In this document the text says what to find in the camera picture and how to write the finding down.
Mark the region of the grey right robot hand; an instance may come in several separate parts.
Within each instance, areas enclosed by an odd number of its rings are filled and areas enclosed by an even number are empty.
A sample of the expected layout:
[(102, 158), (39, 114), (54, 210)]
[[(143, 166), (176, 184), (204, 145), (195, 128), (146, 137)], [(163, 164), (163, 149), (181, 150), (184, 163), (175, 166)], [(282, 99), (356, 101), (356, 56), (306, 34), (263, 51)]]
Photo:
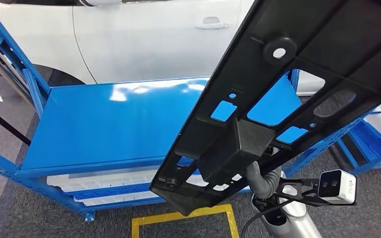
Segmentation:
[(259, 199), (270, 197), (270, 186), (266, 179), (261, 175), (257, 161), (254, 161), (246, 168), (246, 178), (251, 191)]

